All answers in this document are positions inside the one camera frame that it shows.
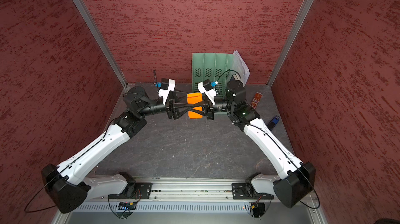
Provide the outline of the orange square paper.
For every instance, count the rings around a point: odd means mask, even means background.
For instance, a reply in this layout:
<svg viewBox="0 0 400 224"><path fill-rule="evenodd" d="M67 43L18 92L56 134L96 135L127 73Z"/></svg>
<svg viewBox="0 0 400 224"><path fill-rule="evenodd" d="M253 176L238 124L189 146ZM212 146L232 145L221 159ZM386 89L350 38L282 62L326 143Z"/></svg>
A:
<svg viewBox="0 0 400 224"><path fill-rule="evenodd" d="M197 92L197 93L190 93L187 95L187 103L188 104L196 104L203 101L202 94ZM188 113L189 119L201 119L203 116L201 114L189 111Z"/></svg>

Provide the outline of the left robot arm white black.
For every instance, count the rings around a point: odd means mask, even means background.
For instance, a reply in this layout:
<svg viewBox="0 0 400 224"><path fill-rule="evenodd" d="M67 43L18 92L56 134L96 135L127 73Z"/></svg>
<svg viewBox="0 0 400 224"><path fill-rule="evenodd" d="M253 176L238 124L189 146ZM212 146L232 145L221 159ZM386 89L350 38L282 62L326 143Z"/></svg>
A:
<svg viewBox="0 0 400 224"><path fill-rule="evenodd" d="M138 134L147 123L147 115L167 113L169 119L179 119L186 112L206 115L214 109L214 98L207 96L205 91L179 91L171 79L161 84L158 95L158 99L153 100L143 87L131 88L122 98L127 109L112 120L98 138L59 165L49 164L42 169L45 191L61 213L69 213L86 200L104 196L141 199L142 193L128 173L99 178L90 178L89 173L111 152Z"/></svg>

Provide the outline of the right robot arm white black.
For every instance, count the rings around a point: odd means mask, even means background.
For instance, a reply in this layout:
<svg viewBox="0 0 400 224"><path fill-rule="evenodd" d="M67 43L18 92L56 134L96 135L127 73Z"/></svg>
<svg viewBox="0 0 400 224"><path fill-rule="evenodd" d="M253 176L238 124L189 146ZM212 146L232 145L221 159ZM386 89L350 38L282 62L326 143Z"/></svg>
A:
<svg viewBox="0 0 400 224"><path fill-rule="evenodd" d="M312 163L303 163L272 133L267 124L246 101L246 89L239 80L230 80L225 97L217 96L216 82L204 80L197 87L206 99L206 113L226 112L234 126L250 137L275 168L278 179L272 181L262 174L250 179L250 188L256 193L267 193L292 208L314 191L316 169Z"/></svg>

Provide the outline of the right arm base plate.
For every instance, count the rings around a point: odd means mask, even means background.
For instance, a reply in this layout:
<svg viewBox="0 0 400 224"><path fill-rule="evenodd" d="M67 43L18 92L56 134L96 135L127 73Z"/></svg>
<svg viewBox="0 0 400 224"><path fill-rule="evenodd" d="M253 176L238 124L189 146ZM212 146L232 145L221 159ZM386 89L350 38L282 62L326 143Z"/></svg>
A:
<svg viewBox="0 0 400 224"><path fill-rule="evenodd" d="M267 193L258 193L250 183L232 183L234 200L273 200L274 196Z"/></svg>

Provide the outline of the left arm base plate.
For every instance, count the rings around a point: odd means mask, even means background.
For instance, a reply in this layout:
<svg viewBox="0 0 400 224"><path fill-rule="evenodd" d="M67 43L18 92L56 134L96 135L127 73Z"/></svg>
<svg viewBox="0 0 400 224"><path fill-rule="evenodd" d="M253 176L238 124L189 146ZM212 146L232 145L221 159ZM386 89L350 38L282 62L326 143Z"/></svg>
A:
<svg viewBox="0 0 400 224"><path fill-rule="evenodd" d="M129 182L126 188L120 194L110 194L109 199L133 199L136 201L150 198L152 183L148 182Z"/></svg>

